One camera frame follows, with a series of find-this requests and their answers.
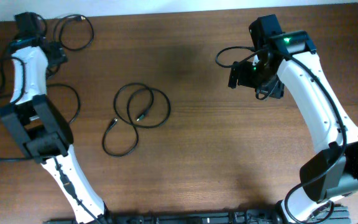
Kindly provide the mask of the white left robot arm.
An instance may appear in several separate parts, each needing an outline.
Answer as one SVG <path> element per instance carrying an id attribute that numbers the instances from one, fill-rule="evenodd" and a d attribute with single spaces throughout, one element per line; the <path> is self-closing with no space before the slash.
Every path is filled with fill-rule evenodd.
<path id="1" fill-rule="evenodd" d="M 47 96 L 47 70 L 67 62 L 58 42 L 41 32 L 22 31 L 9 44 L 14 60 L 14 92 L 0 116 L 25 158 L 40 164 L 69 201 L 75 223 L 111 223 L 101 197 L 76 160 L 69 122 Z"/>

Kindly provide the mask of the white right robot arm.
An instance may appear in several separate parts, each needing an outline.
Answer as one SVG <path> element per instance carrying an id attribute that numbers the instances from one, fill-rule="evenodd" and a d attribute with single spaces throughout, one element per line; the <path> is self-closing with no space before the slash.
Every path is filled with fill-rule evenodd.
<path id="1" fill-rule="evenodd" d="M 309 129 L 315 155 L 300 183 L 272 210 L 248 210 L 247 223 L 349 223 L 338 201 L 358 192 L 358 127 L 328 83 L 307 32 L 282 31 L 275 15 L 249 26 L 251 55 L 230 65 L 230 88 L 246 86 L 258 100 L 288 90 Z"/>

